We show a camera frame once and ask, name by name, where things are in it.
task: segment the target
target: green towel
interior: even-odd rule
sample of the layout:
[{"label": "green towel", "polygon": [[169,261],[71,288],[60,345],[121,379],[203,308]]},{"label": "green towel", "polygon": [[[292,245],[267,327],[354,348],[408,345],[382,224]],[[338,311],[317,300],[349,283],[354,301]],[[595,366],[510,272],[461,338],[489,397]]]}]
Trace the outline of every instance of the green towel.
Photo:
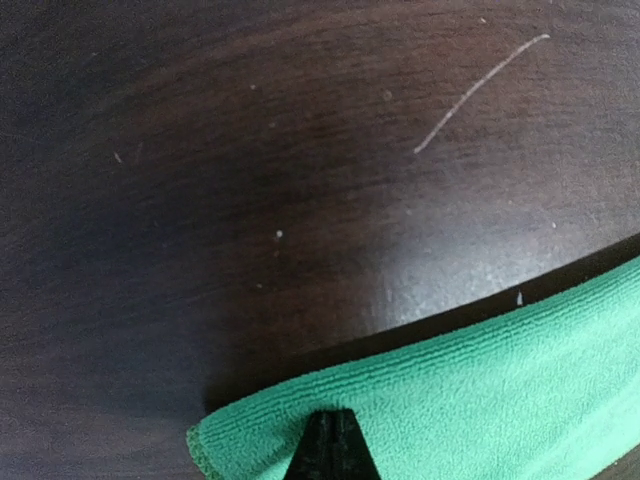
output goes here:
[{"label": "green towel", "polygon": [[187,440],[208,479],[281,480],[311,412],[339,408],[355,410],[383,480],[589,479],[640,443],[640,259],[268,388]]}]

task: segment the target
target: terry fabric texture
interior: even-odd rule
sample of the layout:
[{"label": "terry fabric texture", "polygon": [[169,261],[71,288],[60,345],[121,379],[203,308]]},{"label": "terry fabric texture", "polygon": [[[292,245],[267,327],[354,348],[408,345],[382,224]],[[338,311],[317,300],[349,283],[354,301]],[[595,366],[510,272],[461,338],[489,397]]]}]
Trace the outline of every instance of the terry fabric texture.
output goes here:
[{"label": "terry fabric texture", "polygon": [[263,390],[187,440],[208,479],[281,480],[308,415],[336,408],[355,410],[383,480],[589,479],[640,443],[640,259]]}]

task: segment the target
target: microfiber cloth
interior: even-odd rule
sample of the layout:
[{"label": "microfiber cloth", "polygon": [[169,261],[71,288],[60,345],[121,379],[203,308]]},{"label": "microfiber cloth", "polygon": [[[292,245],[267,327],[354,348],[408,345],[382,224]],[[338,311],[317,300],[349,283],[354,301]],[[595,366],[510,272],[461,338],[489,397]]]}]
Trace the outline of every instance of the microfiber cloth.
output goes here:
[{"label": "microfiber cloth", "polygon": [[208,479],[281,480],[308,416],[340,408],[356,412],[383,480],[589,479],[640,443],[640,259],[248,396],[187,441]]}]

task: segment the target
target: table top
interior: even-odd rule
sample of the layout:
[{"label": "table top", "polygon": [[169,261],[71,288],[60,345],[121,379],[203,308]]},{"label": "table top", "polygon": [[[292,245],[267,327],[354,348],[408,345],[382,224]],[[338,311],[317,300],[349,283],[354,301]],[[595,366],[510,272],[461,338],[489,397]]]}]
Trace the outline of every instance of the table top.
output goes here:
[{"label": "table top", "polygon": [[[640,253],[597,253],[640,231],[639,16],[3,7],[2,477],[201,478],[184,433],[203,405]],[[636,478],[633,455],[601,477]]]}]

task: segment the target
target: wooden table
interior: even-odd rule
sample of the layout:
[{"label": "wooden table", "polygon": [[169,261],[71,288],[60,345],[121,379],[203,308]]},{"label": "wooden table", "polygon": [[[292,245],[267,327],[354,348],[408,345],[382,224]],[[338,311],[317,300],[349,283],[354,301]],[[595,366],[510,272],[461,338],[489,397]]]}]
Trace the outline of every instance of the wooden table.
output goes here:
[{"label": "wooden table", "polygon": [[[3,479],[201,478],[184,433],[203,403],[640,253],[518,287],[640,231],[631,0],[14,3]],[[600,478],[638,476],[636,451]]]}]

